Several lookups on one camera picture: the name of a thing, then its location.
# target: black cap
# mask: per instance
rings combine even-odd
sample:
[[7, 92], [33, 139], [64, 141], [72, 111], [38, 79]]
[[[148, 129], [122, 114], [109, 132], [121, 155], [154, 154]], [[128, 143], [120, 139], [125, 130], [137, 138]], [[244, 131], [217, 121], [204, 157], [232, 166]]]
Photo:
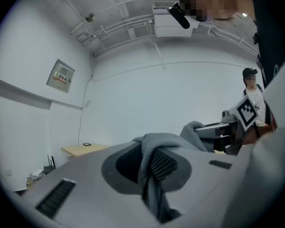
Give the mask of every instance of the black cap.
[[246, 79], [249, 75], [251, 74], [257, 74], [257, 69], [256, 68], [245, 68], [243, 70], [243, 78]]

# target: gray cloth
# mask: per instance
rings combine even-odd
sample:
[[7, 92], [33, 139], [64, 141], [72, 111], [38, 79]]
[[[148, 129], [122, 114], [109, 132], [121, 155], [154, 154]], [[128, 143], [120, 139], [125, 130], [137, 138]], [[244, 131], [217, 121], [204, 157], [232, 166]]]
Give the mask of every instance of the gray cloth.
[[203, 124], [193, 121], [188, 123], [183, 127], [180, 137], [187, 140], [192, 145], [196, 146], [199, 150], [204, 152], [214, 152], [213, 150], [213, 140], [201, 140], [195, 129], [205, 127]]
[[172, 133], [148, 133], [143, 137], [137, 137], [133, 141], [142, 143], [142, 163], [140, 167], [140, 176], [148, 176], [147, 168], [153, 151], [159, 147], [182, 147], [192, 150], [201, 150], [183, 138]]

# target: air conditioner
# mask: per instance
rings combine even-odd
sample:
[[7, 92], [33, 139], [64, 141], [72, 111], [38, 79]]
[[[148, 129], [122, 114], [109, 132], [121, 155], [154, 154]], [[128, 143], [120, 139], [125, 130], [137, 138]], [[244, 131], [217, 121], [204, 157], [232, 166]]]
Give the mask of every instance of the air conditioner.
[[167, 11], [167, 8], [174, 3], [171, 1], [155, 1], [152, 3], [154, 30], [157, 37], [191, 37], [193, 29], [199, 26], [198, 21], [190, 16], [186, 16], [190, 27], [184, 29]]

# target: white shirt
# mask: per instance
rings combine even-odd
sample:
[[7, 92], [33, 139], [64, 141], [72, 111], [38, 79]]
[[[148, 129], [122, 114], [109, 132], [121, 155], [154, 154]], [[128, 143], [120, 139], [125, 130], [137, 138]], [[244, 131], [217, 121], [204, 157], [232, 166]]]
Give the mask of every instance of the white shirt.
[[256, 119], [257, 126], [264, 126], [265, 125], [265, 115], [266, 115], [266, 105], [264, 102], [263, 95], [261, 91], [256, 86], [256, 89], [254, 91], [250, 91], [246, 89], [246, 94], [249, 97], [249, 99], [255, 103], [256, 106], [258, 106], [260, 109], [257, 111], [258, 118]]

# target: ceiling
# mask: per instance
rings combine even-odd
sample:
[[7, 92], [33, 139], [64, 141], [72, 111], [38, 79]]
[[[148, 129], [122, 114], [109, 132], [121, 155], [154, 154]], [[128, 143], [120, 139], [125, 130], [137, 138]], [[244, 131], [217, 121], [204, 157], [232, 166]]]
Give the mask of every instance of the ceiling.
[[[152, 1], [178, 1], [178, 0], [134, 0], [119, 6], [114, 6], [117, 3], [121, 3], [127, 0], [68, 0], [82, 18], [79, 18], [74, 10], [69, 6], [65, 0], [43, 0], [48, 6], [51, 14], [57, 17], [71, 32], [76, 28], [87, 13], [92, 12], [95, 14], [95, 20], [91, 23], [85, 23], [80, 26], [72, 35], [77, 38], [80, 35], [92, 35], [101, 30], [100, 26], [104, 28], [121, 20], [132, 18], [141, 15], [152, 14]], [[244, 18], [241, 14], [233, 16], [231, 21], [218, 21], [215, 22], [219, 28], [222, 28], [240, 38], [245, 38], [246, 41], [253, 44], [252, 37], [257, 31], [253, 20], [249, 17]], [[99, 42], [101, 38], [106, 36], [105, 33], [99, 35], [97, 39], [93, 39], [85, 44], [91, 52], [96, 51], [98, 48], [107, 48], [109, 46], [118, 44], [123, 41], [130, 40], [132, 38], [138, 38], [147, 36], [148, 32], [146, 27], [131, 28], [125, 30], [109, 38], [106, 38]]]

